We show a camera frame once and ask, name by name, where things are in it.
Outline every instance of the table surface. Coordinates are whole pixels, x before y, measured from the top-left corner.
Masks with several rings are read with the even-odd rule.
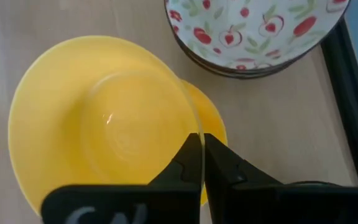
[[[319,47],[261,79],[213,75],[180,50],[162,0],[0,0],[0,223],[40,223],[15,180],[7,118],[28,66],[51,46],[81,35],[113,35],[162,59],[218,107],[231,149],[283,183],[357,185],[346,136]],[[210,223],[208,206],[202,223]]]

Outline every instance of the yellow plate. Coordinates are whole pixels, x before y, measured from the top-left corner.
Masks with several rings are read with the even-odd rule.
[[[100,79],[128,69],[174,76],[145,49],[105,36],[79,37],[58,44],[41,55],[24,75],[9,115],[9,151],[17,181],[36,213],[44,197],[62,185],[112,183],[96,175],[83,158],[78,139],[80,99]],[[185,86],[204,131],[227,143],[223,122],[212,102],[189,83]],[[205,201],[203,192],[202,204]]]

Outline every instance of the white bowl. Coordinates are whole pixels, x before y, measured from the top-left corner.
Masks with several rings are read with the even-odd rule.
[[[205,65],[261,70],[319,43],[350,0],[166,0],[178,41]]]

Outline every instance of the black frame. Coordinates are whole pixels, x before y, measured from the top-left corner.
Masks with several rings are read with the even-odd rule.
[[[358,64],[345,20],[321,48],[358,175]]]

